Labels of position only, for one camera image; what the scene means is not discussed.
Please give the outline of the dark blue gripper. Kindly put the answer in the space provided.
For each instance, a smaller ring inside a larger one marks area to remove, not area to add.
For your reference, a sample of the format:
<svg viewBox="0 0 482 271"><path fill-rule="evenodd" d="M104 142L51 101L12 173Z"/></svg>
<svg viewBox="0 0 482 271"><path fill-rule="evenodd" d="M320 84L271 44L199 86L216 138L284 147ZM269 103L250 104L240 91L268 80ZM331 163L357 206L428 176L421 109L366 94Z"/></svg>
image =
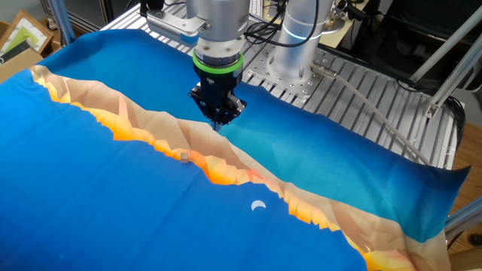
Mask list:
<svg viewBox="0 0 482 271"><path fill-rule="evenodd" d="M234 89L241 81L243 71L235 69L223 72L221 69L209 71L194 66L200 78L200 85L195 86L189 96L195 101L203 116L210 122L213 130L220 130L238 118L247 103L235 96Z"/></svg>

